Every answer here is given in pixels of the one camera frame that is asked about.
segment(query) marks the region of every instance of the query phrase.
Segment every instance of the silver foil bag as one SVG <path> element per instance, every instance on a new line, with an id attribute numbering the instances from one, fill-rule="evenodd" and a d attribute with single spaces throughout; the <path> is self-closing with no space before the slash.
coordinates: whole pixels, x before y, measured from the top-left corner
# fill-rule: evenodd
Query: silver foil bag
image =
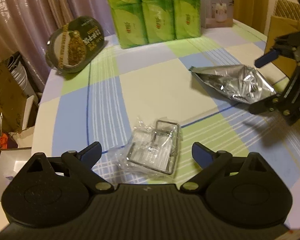
<path id="1" fill-rule="evenodd" d="M 190 71 L 208 86 L 241 103 L 252 104 L 276 94 L 263 75 L 250 66 L 191 67 Z"/>

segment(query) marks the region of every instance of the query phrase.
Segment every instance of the table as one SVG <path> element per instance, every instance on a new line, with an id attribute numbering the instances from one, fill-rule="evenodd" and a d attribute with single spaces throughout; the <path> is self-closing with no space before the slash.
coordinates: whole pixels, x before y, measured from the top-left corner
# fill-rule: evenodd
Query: table
<path id="1" fill-rule="evenodd" d="M 259 152 L 293 195 L 286 224 L 300 227 L 300 129 L 276 113 L 251 115 L 247 106 L 202 87 L 191 66 L 247 64 L 263 54 L 266 36 L 235 21 L 232 28 L 203 30 L 199 38 L 120 49 L 115 35 L 80 73 L 62 77 L 52 70 L 39 107 L 32 153 L 60 156 L 94 141 L 103 147 L 93 171 L 112 183 L 155 183 L 119 170 L 108 150 L 123 146 L 138 120 L 151 124 L 167 117 L 182 125 L 174 183 L 180 186 L 200 171 L 191 157 L 199 141 L 235 156 Z M 276 89 L 288 79 L 273 64 L 260 72 Z"/>

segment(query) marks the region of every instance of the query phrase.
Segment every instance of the shiny curtain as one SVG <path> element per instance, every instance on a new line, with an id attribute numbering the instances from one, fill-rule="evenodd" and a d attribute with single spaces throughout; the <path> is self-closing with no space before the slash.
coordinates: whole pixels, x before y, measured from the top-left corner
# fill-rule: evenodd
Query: shiny curtain
<path id="1" fill-rule="evenodd" d="M 269 0 L 234 0 L 234 19 L 264 32 Z"/>
<path id="2" fill-rule="evenodd" d="M 0 0 L 0 61 L 19 50 L 40 91 L 50 72 L 45 61 L 51 34 L 78 16 L 92 16 L 114 33 L 106 0 Z"/>

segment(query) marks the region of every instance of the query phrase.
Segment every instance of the brass screw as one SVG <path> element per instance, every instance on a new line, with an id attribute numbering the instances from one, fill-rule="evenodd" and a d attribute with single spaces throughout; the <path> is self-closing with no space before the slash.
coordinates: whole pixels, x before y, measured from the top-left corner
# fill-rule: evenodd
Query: brass screw
<path id="1" fill-rule="evenodd" d="M 96 184 L 96 189 L 98 190 L 108 190 L 111 188 L 111 184 L 108 182 L 99 182 Z"/>
<path id="2" fill-rule="evenodd" d="M 195 182 L 186 182 L 182 186 L 186 190 L 196 190 L 199 187 L 199 185 Z"/>
<path id="3" fill-rule="evenodd" d="M 290 111 L 289 110 L 284 110 L 283 111 L 283 115 L 289 115 L 290 114 Z"/>

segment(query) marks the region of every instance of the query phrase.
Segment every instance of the orange object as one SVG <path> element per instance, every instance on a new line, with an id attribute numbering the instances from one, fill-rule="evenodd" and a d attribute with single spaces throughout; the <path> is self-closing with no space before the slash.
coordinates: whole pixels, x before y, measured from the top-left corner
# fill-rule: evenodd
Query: orange object
<path id="1" fill-rule="evenodd" d="M 8 136 L 5 133 L 2 133 L 0 136 L 0 148 L 7 149 L 8 148 Z"/>

